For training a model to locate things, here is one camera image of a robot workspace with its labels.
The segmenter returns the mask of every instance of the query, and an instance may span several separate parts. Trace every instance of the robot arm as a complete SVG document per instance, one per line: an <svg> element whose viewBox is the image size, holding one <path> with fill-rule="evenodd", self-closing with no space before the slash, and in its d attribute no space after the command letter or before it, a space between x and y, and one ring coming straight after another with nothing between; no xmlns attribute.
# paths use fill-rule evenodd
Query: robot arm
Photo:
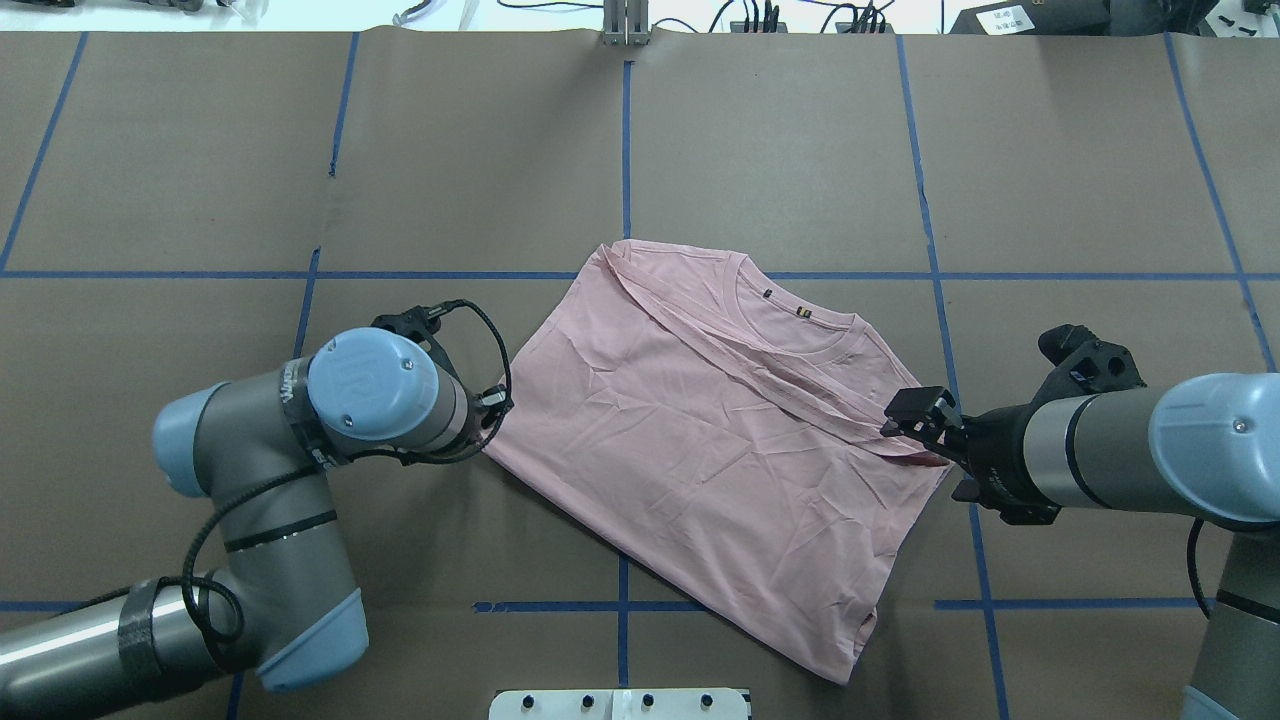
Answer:
<svg viewBox="0 0 1280 720"><path fill-rule="evenodd" d="M952 498L1012 525L1100 507L1235 532L1183 719L1280 717L1280 375L1155 389L1084 327L1048 331L1039 348L1055 368L1030 402L969 418L945 388L911 388L881 432L954 460L969 477Z"/></svg>
<svg viewBox="0 0 1280 720"><path fill-rule="evenodd" d="M166 406L156 459L174 489L219 507L202 533L220 525L228 568L146 580L0 635L0 717L97 717L251 667L288 691L358 660L365 612L324 473L366 455L479 452L511 402L502 386L468 393L434 341L439 316L465 305L380 316L280 370Z"/></svg>

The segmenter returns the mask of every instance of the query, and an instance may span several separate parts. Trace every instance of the table surface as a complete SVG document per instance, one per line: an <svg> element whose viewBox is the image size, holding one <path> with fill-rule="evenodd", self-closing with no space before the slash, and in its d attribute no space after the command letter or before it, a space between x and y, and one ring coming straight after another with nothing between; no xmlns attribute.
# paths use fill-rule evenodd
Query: table surface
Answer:
<svg viewBox="0 0 1280 720"><path fill-rule="evenodd" d="M969 413L1024 402L1061 323L1152 386L1275 370L1280 146L1256 127L1280 79L1239 68L1280 45L863 40L0 35L0 628L177 569L210 507L151 461L168 401L448 297L518 347L625 236L749 252ZM440 340L497 375L477 323ZM366 657L122 717L483 717L503 689L620 684L749 688L765 719L1172 717L1204 629L1189 521L1009 528L948 479L841 687L654 611L687 598L488 460L332 484Z"/></svg>

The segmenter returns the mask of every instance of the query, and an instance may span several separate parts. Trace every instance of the folded shirt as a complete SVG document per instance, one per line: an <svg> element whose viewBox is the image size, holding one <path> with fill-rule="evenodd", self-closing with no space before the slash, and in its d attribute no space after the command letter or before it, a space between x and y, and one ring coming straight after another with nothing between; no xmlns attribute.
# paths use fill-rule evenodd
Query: folded shirt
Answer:
<svg viewBox="0 0 1280 720"><path fill-rule="evenodd" d="M884 438L919 383L741 252L599 247L512 363L485 452L782 655L846 683L946 464Z"/></svg>

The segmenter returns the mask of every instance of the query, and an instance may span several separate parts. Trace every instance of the white sticker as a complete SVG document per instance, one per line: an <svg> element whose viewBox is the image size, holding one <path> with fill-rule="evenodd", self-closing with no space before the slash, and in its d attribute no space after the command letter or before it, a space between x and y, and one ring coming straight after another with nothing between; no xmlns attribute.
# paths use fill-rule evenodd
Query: white sticker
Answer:
<svg viewBox="0 0 1280 720"><path fill-rule="evenodd" d="M1036 23L1027 17L1027 10L1021 5L987 10L974 17L982 23L982 29L987 31L987 35L1012 35L1015 32L1036 29Z"/></svg>

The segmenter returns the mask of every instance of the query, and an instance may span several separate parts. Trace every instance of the blue tape line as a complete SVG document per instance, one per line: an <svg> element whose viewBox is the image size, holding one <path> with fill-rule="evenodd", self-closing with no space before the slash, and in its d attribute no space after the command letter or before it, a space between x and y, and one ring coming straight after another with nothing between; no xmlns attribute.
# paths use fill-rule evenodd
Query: blue tape line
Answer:
<svg viewBox="0 0 1280 720"><path fill-rule="evenodd" d="M232 694L227 698L227 720L239 717L239 693L244 687L244 673L236 673L232 678Z"/></svg>
<svg viewBox="0 0 1280 720"><path fill-rule="evenodd" d="M906 133L911 141L911 163L915 164L915 190L920 202L920 220L924 223L925 250L929 255L929 279L933 282L933 305L938 315L938 329L942 333L942 357L947 366L947 383L951 395L960 402L956 383L955 356L951 351L951 327L947 323L946 299L942 293L942 274L938 266L938 249L933 241L933 214L929 211L929 199L924 192L924 163L920 159L920 136L915 124L915 104L911 101L911 79L906 69L906 45L902 36L893 36L897 42L897 70L902 81L902 104L906 110Z"/></svg>
<svg viewBox="0 0 1280 720"><path fill-rule="evenodd" d="M572 281L577 273L539 270L324 270L325 281Z"/></svg>
<svg viewBox="0 0 1280 720"><path fill-rule="evenodd" d="M1208 199L1213 205L1213 214L1217 217L1217 227L1222 231L1222 241L1226 242L1226 252L1231 256L1231 266L1240 281L1240 293L1244 296L1244 305L1249 310L1249 320L1253 323L1253 333L1258 336L1258 346L1262 348L1262 359L1267 364L1267 372L1276 372L1276 360L1271 354L1271 343L1267 333L1262 328L1262 319L1258 316L1258 307L1253 302L1253 291L1249 290L1249 281L1244 274L1244 264L1240 261L1240 252L1235 246L1235 237L1231 236L1231 225L1226 222L1226 211L1222 209L1222 199L1219 197L1217 184L1213 182L1213 173L1208 169L1208 160L1204 158L1204 149L1201 146L1199 132L1196 129L1196 120L1192 118L1190 105L1187 104L1187 90L1183 87L1183 73L1178 67L1178 53L1174 50L1174 36L1165 32L1165 53L1169 54L1169 69L1174 76L1174 90L1178 91L1178 104L1183 109L1183 120L1187 122L1187 133L1192 138L1192 149L1196 150L1196 161L1199 163L1201 174L1204 176L1204 186L1208 188Z"/></svg>
<svg viewBox="0 0 1280 720"><path fill-rule="evenodd" d="M1236 279L1233 273L938 273L943 281L1124 281L1204 282Z"/></svg>
<svg viewBox="0 0 1280 720"><path fill-rule="evenodd" d="M1198 610L1193 597L1082 597L1046 600L938 600L934 610Z"/></svg>
<svg viewBox="0 0 1280 720"><path fill-rule="evenodd" d="M765 273L773 281L980 281L980 282L1238 282L1234 273L964 273L911 270L785 270ZM305 281L303 270L0 270L10 279L214 279ZM559 270L319 270L334 281L572 281ZM1245 273L1251 281L1276 282L1280 273Z"/></svg>
<svg viewBox="0 0 1280 720"><path fill-rule="evenodd" d="M819 270L819 272L780 272L764 273L771 281L928 281L932 273L909 270Z"/></svg>
<svg viewBox="0 0 1280 720"><path fill-rule="evenodd" d="M612 600L544 600L525 602L476 602L471 610L488 612L617 612ZM628 600L627 612L707 612L707 606L689 600Z"/></svg>
<svg viewBox="0 0 1280 720"><path fill-rule="evenodd" d="M347 100L351 97L351 77L356 73L356 49L360 47L360 33L351 33L351 47L347 50L347 77L342 81L342 100L338 102L338 122L333 126L333 155L329 156L329 177L338 174L338 150L342 147L342 128L347 124Z"/></svg>
<svg viewBox="0 0 1280 720"><path fill-rule="evenodd" d="M302 281L300 270L3 270L12 279L114 279L114 281Z"/></svg>
<svg viewBox="0 0 1280 720"><path fill-rule="evenodd" d="M622 237L631 237L631 65L622 63Z"/></svg>
<svg viewBox="0 0 1280 720"><path fill-rule="evenodd" d="M307 268L307 288L302 291L302 311L298 314L298 332L293 336L293 356L302 357L302 343L307 340L307 323L311 322L311 296L316 291L316 270L320 268L320 249L311 251L311 266Z"/></svg>
<svg viewBox="0 0 1280 720"><path fill-rule="evenodd" d="M978 564L978 589L982 593L982 620L987 628L987 652L996 680L996 707L1001 720L1009 720L1009 696L1005 691L1005 662L1000 656L1000 632L996 628L996 606L991 597L991 575L987 573L987 550L982 539L982 520L978 506L969 506L969 534L973 538L973 556Z"/></svg>
<svg viewBox="0 0 1280 720"><path fill-rule="evenodd" d="M920 202L920 220L924 223L924 237L929 255L929 272L933 281L933 302L938 315L938 331L942 334L942 357L947 368L947 383L951 393L960 404L960 387L956 379L955 352L951 346L951 327L947 323L946 297L942 292L942 274L938 264L938 250L933 236L933 215L929 211L929 199L924 192L924 163L920 156L920 136L915 123L915 104L911 101L911 79L906 64L906 45L901 35L893 36L897 42L897 69L902 81L902 105L906 110L906 131L911 141L911 161L915 164L915 187ZM991 656L991 675L996 689L996 707L1001 720L1009 720L1009 697L1005 692L1005 670L1000 657L1000 635L996 629L996 612L991 606L991 579L987 574L987 553L982 542L982 524L978 507L969 506L969 532L973 539L973 555L978 568L978 584L982 589L983 620L987 626L987 651Z"/></svg>
<svg viewBox="0 0 1280 720"><path fill-rule="evenodd" d="M631 605L631 560L618 553L618 687L631 687L630 669L630 607Z"/></svg>
<svg viewBox="0 0 1280 720"><path fill-rule="evenodd" d="M9 255L13 254L13 243L18 240L18 229L22 227L22 217L27 213L27 202L31 201L31 193L36 190L36 179L40 177L40 168L45 164L45 154L49 152L49 143L54 140L54 129L58 128L58 119L63 115L63 108L67 106L67 95L72 90L72 81L76 79L76 70L79 68L81 58L84 55L84 44L88 42L88 33L82 32L79 42L76 44L76 53L72 55L72 64L67 68L67 77L63 78L63 90L58 94L58 101L54 102L54 113L49 117L49 124L45 127L45 137L40 141L40 149L36 150L36 160L31 164L31 174L27 176L27 184L22 188L22 197L18 200L18 209L13 213L13 223L9 224L9 234L5 237L4 249L0 250L0 270L9 264Z"/></svg>
<svg viewBox="0 0 1280 720"><path fill-rule="evenodd" d="M526 602L476 602L475 612L617 612L613 600L544 600Z"/></svg>
<svg viewBox="0 0 1280 720"><path fill-rule="evenodd" d="M69 600L0 600L0 612L67 612L79 606Z"/></svg>

